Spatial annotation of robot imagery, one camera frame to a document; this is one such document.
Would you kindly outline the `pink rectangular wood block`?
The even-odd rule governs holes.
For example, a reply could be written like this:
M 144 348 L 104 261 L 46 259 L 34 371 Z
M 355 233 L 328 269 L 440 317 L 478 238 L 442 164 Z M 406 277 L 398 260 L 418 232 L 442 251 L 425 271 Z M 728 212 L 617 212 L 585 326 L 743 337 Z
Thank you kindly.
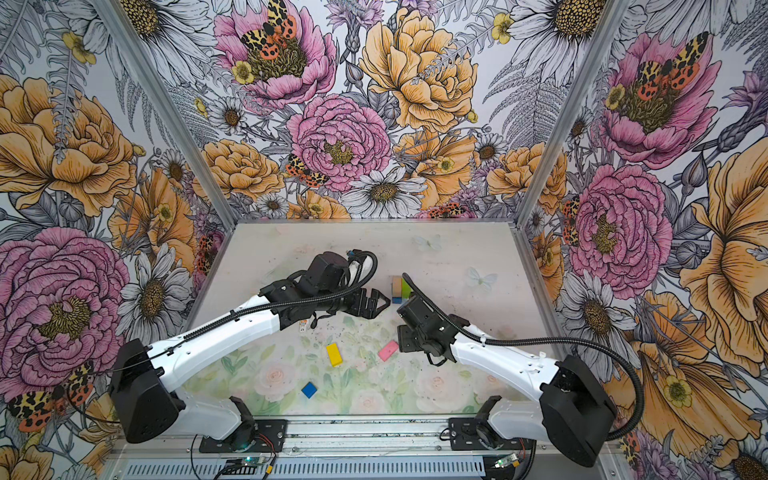
M 378 351 L 378 357 L 382 362 L 387 362 L 399 350 L 398 342 L 391 340 Z

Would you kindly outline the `natural wood rectangular block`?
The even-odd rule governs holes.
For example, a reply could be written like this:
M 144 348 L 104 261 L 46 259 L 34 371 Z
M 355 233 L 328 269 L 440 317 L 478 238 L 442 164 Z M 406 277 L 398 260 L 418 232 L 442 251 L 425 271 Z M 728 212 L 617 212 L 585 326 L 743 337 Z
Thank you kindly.
M 391 279 L 391 293 L 392 293 L 392 299 L 394 297 L 400 297 L 401 294 L 401 276 L 393 276 Z

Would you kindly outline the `green rectangular wood block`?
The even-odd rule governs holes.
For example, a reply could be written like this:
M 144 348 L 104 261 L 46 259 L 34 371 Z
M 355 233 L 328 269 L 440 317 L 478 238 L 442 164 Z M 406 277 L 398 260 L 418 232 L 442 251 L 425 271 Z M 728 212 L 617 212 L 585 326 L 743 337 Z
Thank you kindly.
M 403 300 L 408 300 L 412 294 L 412 288 L 404 278 L 401 279 L 401 294 Z

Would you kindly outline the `yellow rectangular wood block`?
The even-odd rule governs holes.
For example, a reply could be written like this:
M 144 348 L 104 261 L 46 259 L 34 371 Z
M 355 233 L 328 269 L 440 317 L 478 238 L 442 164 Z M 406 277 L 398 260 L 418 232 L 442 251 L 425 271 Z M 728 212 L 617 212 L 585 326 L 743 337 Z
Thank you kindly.
M 336 343 L 331 343 L 326 347 L 329 364 L 331 367 L 341 366 L 343 363 L 343 357 L 341 351 Z

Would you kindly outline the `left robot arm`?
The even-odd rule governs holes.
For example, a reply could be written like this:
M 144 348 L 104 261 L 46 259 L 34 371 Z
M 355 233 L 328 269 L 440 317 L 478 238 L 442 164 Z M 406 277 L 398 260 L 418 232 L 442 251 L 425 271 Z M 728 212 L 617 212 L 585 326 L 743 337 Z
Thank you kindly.
M 315 326 L 338 312 L 376 318 L 390 304 L 366 287 L 377 268 L 370 251 L 326 251 L 307 269 L 268 284 L 193 330 L 150 345 L 139 339 L 124 344 L 108 393 L 125 440 L 141 444 L 163 435 L 197 435 L 231 452 L 253 448 L 263 438 L 242 399 L 206 400 L 185 391 L 185 383 L 239 348 L 304 320 Z

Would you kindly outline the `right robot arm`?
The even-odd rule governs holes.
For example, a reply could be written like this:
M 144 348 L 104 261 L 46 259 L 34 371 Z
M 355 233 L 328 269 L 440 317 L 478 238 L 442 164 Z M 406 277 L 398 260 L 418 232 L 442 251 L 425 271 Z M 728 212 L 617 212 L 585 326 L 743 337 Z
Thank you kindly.
M 488 400 L 479 437 L 490 445 L 516 438 L 547 440 L 563 456 L 592 467 L 617 418 L 617 408 L 590 368 L 577 356 L 562 360 L 533 354 L 486 335 L 468 320 L 447 315 L 433 302 L 412 295 L 397 310 L 400 350 L 423 352 L 473 367 L 513 387 L 538 407 L 517 410 L 502 398 Z

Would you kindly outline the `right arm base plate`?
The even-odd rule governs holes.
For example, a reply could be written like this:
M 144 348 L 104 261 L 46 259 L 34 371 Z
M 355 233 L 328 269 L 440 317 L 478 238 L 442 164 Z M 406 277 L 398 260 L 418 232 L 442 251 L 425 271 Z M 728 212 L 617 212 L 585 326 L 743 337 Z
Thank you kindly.
M 503 439 L 486 420 L 479 418 L 450 417 L 447 438 L 452 451 L 530 451 L 533 448 L 530 439 Z

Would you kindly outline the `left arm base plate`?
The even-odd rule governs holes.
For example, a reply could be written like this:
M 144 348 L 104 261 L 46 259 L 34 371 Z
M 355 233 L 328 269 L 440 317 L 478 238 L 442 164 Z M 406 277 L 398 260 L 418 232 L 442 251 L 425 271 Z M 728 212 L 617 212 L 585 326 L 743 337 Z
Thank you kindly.
M 224 440 L 204 437 L 200 453 L 280 453 L 286 440 L 287 420 L 246 421 Z

